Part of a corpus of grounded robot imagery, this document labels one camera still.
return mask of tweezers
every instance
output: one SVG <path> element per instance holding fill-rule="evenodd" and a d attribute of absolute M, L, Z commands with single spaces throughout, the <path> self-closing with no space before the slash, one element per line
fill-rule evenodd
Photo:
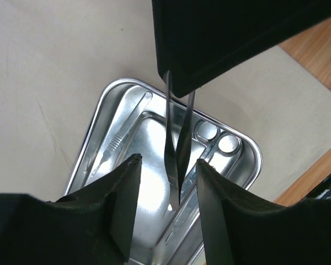
<path fill-rule="evenodd" d="M 191 120 L 193 117 L 195 91 L 191 92 L 188 98 L 183 126 L 181 127 L 177 148 L 174 150 L 172 135 L 172 111 L 170 109 L 170 99 L 172 97 L 172 74 L 170 71 L 164 75 L 166 83 L 165 93 L 167 96 L 165 111 L 165 147 L 164 147 L 164 166 L 170 184 L 169 202 L 173 210 L 180 204 L 181 187 L 183 185 L 186 171 L 188 169 L 191 155 Z"/>

